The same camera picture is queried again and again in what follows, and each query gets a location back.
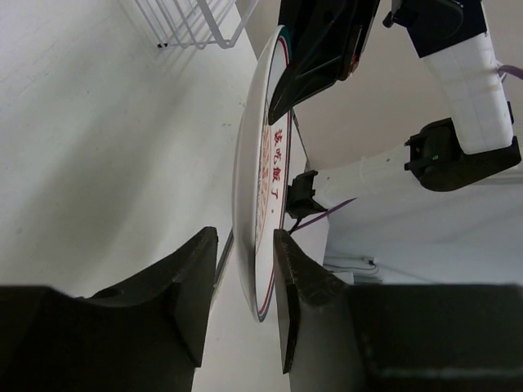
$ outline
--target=plate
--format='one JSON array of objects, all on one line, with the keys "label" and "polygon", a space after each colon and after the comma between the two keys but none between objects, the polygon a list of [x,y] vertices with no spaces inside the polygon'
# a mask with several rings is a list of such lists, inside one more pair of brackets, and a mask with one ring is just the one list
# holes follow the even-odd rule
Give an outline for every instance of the plate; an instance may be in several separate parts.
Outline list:
[{"label": "plate", "polygon": [[274,288],[273,232],[284,225],[292,124],[288,112],[269,126],[267,110],[289,61],[287,29],[280,26],[258,61],[236,144],[233,232],[242,288],[259,322]]}]

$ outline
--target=chinese character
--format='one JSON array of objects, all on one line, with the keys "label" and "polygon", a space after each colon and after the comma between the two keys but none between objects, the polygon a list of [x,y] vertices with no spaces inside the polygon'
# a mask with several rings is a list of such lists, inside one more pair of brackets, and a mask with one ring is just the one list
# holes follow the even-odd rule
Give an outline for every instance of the chinese character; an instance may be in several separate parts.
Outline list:
[{"label": "chinese character", "polygon": [[281,149],[276,149],[275,153],[275,164],[281,161]]},{"label": "chinese character", "polygon": [[280,143],[281,140],[284,138],[283,133],[284,133],[284,130],[283,130],[283,129],[279,129],[279,130],[275,133],[275,146],[278,145],[278,143]]},{"label": "chinese character", "polygon": [[281,169],[279,167],[275,167],[272,169],[272,182],[279,181],[279,174],[281,173]]}]

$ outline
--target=rack wire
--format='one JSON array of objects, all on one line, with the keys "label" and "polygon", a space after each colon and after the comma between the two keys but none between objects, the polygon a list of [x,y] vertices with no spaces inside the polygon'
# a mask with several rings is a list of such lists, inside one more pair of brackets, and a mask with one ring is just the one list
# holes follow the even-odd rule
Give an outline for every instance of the rack wire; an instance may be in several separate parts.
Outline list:
[{"label": "rack wire", "polygon": [[221,27],[236,0],[135,0],[141,14],[158,40],[159,48],[196,47],[217,44],[233,47],[258,0],[249,0],[234,32],[226,38]]}]

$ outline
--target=wire rack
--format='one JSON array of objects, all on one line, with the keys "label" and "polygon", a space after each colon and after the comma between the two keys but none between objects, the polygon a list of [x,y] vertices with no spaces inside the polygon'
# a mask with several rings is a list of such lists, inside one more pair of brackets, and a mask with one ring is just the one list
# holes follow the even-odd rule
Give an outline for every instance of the wire rack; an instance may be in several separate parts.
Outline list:
[{"label": "wire rack", "polygon": [[231,32],[221,27],[236,0],[135,0],[141,14],[158,40],[159,48],[197,47],[218,44],[233,47],[258,0],[248,0],[239,24]]}]

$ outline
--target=purple cable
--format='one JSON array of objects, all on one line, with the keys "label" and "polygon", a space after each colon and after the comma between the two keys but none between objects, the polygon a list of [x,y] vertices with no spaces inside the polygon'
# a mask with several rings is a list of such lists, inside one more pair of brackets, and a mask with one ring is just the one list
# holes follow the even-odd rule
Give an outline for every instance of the purple cable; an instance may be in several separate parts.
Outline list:
[{"label": "purple cable", "polygon": [[320,216],[317,216],[316,218],[314,219],[311,219],[309,220],[308,222],[305,222],[303,225],[299,225],[295,230],[294,232],[298,231],[299,229],[304,229],[306,228],[308,225],[312,225],[313,223],[321,220],[321,219],[324,219],[326,218],[327,216],[329,216],[330,214],[332,214],[333,212],[336,212],[337,210],[341,209],[341,208],[344,208],[347,204],[349,203],[352,203],[355,201],[355,198],[351,198],[349,200],[346,200],[345,202],[341,203],[341,204],[338,204],[336,207],[332,207],[330,210],[328,210],[327,212],[324,212],[323,214],[321,214]]},{"label": "purple cable", "polygon": [[514,65],[502,65],[498,68],[499,74],[508,74],[523,80],[523,69]]}]

